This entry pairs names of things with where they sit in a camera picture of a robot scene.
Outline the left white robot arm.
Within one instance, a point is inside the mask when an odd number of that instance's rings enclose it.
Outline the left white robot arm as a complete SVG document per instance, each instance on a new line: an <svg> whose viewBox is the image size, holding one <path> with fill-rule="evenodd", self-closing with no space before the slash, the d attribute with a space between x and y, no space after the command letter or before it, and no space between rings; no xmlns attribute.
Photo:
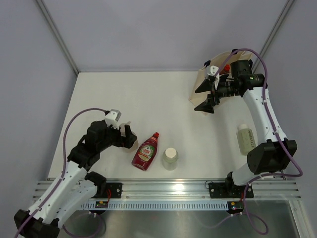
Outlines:
<svg viewBox="0 0 317 238"><path fill-rule="evenodd" d="M45 193L28 210L14 215L16 235L25 238L55 238L69 217L91 197L106 193L106 178L91 167L100 154L110 146L130 149L137 136L130 126L108 125L105 120L94 121L78 144L64 158L62 172Z"/></svg>

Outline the beige pump bottle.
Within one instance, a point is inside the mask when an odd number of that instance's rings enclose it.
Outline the beige pump bottle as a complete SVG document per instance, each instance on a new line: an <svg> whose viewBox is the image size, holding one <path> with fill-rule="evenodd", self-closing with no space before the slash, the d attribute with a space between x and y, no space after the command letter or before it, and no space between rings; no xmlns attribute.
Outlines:
<svg viewBox="0 0 317 238"><path fill-rule="evenodd" d="M126 137L126 130L125 130L125 126L126 125L130 125L131 124L131 121L128 121L126 123L122 123L120 125L120 133L121 133L121 136L123 137ZM136 134L134 132L130 132L128 134L128 142L130 142L131 138L132 138L132 135L136 136ZM130 148L126 148L126 147L123 147L122 150L125 152L125 153L132 153L133 151L135 151L139 146L139 143L138 143L138 139L136 139L133 143L133 145L130 147Z"/></svg>

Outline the red dish soap bottle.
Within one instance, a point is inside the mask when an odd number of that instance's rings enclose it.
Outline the red dish soap bottle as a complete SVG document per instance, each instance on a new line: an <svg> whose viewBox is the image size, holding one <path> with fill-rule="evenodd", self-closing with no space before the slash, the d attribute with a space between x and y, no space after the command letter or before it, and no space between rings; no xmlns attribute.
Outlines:
<svg viewBox="0 0 317 238"><path fill-rule="evenodd" d="M143 171L146 171L154 160L158 150L159 133L155 132L150 138L144 141L138 148L131 164Z"/></svg>
<svg viewBox="0 0 317 238"><path fill-rule="evenodd" d="M229 74L230 73L230 65L226 64L220 74Z"/></svg>

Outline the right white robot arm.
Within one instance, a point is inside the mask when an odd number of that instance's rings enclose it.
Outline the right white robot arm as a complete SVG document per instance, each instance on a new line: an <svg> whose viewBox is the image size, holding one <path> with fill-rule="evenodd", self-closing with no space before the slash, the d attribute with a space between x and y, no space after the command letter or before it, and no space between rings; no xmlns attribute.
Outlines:
<svg viewBox="0 0 317 238"><path fill-rule="evenodd" d="M231 79L222 80L219 68L206 66L206 76L195 93L207 92L204 102L195 111L214 113L220 99L241 96L251 113L258 145L247 154L247 162L230 172L223 185L216 185L221 195L237 196L253 178L280 175L297 150L295 140L289 140L281 129L270 103L263 74L254 74L251 60L237 60L230 65Z"/></svg>

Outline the beige canvas bag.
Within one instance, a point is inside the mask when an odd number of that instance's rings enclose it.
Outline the beige canvas bag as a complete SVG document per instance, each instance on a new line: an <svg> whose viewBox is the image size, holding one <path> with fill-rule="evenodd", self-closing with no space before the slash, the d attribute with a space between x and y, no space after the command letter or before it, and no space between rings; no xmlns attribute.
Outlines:
<svg viewBox="0 0 317 238"><path fill-rule="evenodd" d="M216 69L214 70L214 72L216 72L217 69L221 66L221 64L225 61L225 59L230 54L231 54L231 51L223 52L215 56L214 58L208 60L207 62L205 62L204 66L201 69L199 69L191 96L189 98L189 101L194 105L194 107L204 102L207 99L207 95L210 93L210 92L200 92L200 93L195 92L199 88L199 86L203 84L204 80L208 77L208 73L210 72L210 65L214 65L216 67ZM251 52L240 51L234 56L232 56L229 59L229 61L225 64L225 66L230 65L232 62L237 60L250 60L251 56L252 56ZM223 69L225 68L225 66L221 68L221 74L224 74Z"/></svg>

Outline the clear jar white lid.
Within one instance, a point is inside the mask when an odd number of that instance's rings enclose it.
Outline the clear jar white lid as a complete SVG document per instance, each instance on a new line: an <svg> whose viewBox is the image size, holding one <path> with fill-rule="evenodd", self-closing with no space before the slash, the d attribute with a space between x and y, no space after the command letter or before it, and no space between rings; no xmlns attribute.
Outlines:
<svg viewBox="0 0 317 238"><path fill-rule="evenodd" d="M162 164L164 168L168 171L176 169L178 161L178 152L176 149L170 147L165 149L162 155Z"/></svg>

